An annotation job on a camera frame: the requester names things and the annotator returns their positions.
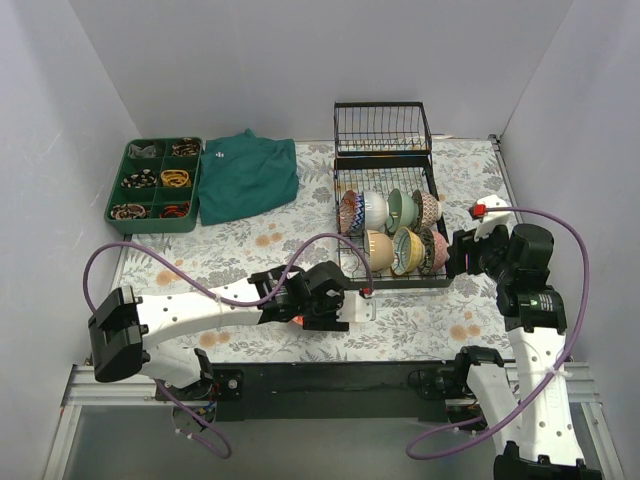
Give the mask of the black leaf patterned bowl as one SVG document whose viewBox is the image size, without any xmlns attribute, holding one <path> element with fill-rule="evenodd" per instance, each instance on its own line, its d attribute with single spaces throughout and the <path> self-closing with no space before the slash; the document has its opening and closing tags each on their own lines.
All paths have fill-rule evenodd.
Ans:
<svg viewBox="0 0 640 480">
<path fill-rule="evenodd" d="M 424 275 L 440 271 L 449 260 L 448 244 L 445 237 L 438 231 L 422 228 L 418 232 L 425 247 L 425 255 L 418 269 Z"/>
</svg>

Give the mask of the blue zigzag patterned bowl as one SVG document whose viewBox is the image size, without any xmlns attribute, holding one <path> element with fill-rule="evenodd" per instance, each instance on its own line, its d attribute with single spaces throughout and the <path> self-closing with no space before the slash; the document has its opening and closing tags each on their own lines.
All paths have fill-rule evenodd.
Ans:
<svg viewBox="0 0 640 480">
<path fill-rule="evenodd" d="M 357 193 L 355 195 L 354 217 L 351 224 L 350 232 L 352 235 L 358 235 L 362 232 L 365 225 L 366 206 L 364 195 Z"/>
</svg>

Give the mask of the cream bowl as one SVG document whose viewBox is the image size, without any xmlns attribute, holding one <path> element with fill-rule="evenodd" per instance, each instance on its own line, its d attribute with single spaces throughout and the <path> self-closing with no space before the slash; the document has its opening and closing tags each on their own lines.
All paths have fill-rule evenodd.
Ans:
<svg viewBox="0 0 640 480">
<path fill-rule="evenodd" d="M 373 272 L 388 270 L 393 264 L 393 243 L 385 233 L 367 230 L 364 235 L 364 247 L 369 267 Z"/>
</svg>

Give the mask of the brown diamond patterned bowl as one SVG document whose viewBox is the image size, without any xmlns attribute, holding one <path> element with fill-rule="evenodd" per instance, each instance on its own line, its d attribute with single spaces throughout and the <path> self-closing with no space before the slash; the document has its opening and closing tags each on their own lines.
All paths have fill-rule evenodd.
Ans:
<svg viewBox="0 0 640 480">
<path fill-rule="evenodd" d="M 416 189 L 412 200 L 417 207 L 417 217 L 412 225 L 414 230 L 431 228 L 442 218 L 442 204 L 430 193 Z"/>
</svg>

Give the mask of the yellow sun patterned bowl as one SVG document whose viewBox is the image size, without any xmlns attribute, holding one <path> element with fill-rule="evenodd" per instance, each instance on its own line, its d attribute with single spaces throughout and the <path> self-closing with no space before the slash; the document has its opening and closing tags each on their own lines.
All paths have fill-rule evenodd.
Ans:
<svg viewBox="0 0 640 480">
<path fill-rule="evenodd" d="M 392 239 L 394 262 L 391 272 L 402 276 L 418 268 L 425 257 L 425 246 L 421 238 L 408 227 L 400 227 Z"/>
</svg>

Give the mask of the orange geometric patterned bowl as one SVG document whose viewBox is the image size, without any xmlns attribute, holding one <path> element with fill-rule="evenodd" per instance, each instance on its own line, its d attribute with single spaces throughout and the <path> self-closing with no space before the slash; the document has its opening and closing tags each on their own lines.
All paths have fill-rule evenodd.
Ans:
<svg viewBox="0 0 640 480">
<path fill-rule="evenodd" d="M 358 194 L 354 190 L 347 190 L 339 203 L 339 230 L 347 234 L 355 218 Z"/>
</svg>

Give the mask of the pale green ceramic bowl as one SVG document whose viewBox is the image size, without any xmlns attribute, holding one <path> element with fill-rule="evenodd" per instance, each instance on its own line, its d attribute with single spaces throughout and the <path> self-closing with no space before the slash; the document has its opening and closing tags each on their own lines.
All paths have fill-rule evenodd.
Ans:
<svg viewBox="0 0 640 480">
<path fill-rule="evenodd" d="M 418 207 L 406 192 L 393 189 L 387 199 L 388 217 L 385 228 L 394 234 L 400 227 L 411 227 L 418 216 Z"/>
</svg>

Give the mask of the white bowl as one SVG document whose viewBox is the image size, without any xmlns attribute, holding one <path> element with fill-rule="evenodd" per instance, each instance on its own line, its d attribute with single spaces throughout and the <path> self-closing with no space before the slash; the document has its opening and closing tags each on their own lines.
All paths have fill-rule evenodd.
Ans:
<svg viewBox="0 0 640 480">
<path fill-rule="evenodd" d="M 363 198 L 365 229 L 380 231 L 386 226 L 389 217 L 387 200 L 381 194 L 369 190 L 363 192 Z"/>
</svg>

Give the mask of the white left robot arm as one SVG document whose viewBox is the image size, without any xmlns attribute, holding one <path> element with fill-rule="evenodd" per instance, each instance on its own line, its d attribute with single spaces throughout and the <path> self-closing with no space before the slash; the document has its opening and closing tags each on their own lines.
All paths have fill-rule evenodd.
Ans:
<svg viewBox="0 0 640 480">
<path fill-rule="evenodd" d="M 296 317 L 306 330 L 346 331 L 366 306 L 346 284 L 340 268 L 324 262 L 291 274 L 277 267 L 207 294 L 137 297 L 129 287 L 115 289 L 88 322 L 94 376 L 111 383 L 143 373 L 180 388 L 190 399 L 203 399 L 213 386 L 204 357 L 180 352 L 170 340 Z"/>
</svg>

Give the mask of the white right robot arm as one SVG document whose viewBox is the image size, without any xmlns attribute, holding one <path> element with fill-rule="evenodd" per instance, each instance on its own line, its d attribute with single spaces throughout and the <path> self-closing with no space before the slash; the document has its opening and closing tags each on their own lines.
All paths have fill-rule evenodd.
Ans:
<svg viewBox="0 0 640 480">
<path fill-rule="evenodd" d="M 567 321 L 561 295 L 547 283 L 552 234 L 498 225 L 485 237 L 459 230 L 448 249 L 456 274 L 486 274 L 514 353 L 519 392 L 512 393 L 496 354 L 466 347 L 457 355 L 454 389 L 480 401 L 496 446 L 496 479 L 599 479 L 587 466 L 570 412 L 564 360 Z"/>
</svg>

